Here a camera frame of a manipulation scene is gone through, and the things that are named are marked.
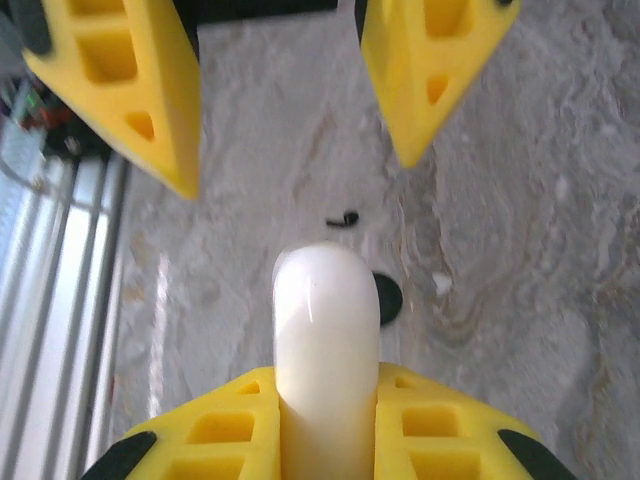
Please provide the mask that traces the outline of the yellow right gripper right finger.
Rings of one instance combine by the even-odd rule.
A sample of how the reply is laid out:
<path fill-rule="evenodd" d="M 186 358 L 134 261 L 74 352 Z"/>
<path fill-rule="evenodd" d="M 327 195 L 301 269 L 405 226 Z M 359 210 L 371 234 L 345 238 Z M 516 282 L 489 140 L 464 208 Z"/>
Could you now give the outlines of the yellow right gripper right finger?
<path fill-rule="evenodd" d="M 405 367 L 379 368 L 376 479 L 574 479 L 525 423 Z"/>

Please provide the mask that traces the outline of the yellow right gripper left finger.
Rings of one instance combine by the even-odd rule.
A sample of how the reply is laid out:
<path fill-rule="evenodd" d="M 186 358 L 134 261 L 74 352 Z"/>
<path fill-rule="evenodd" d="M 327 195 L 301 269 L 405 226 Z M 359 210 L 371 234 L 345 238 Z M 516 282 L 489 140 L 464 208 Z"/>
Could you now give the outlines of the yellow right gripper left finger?
<path fill-rule="evenodd" d="M 279 479 L 279 397 L 260 367 L 133 427 L 84 479 Z"/>

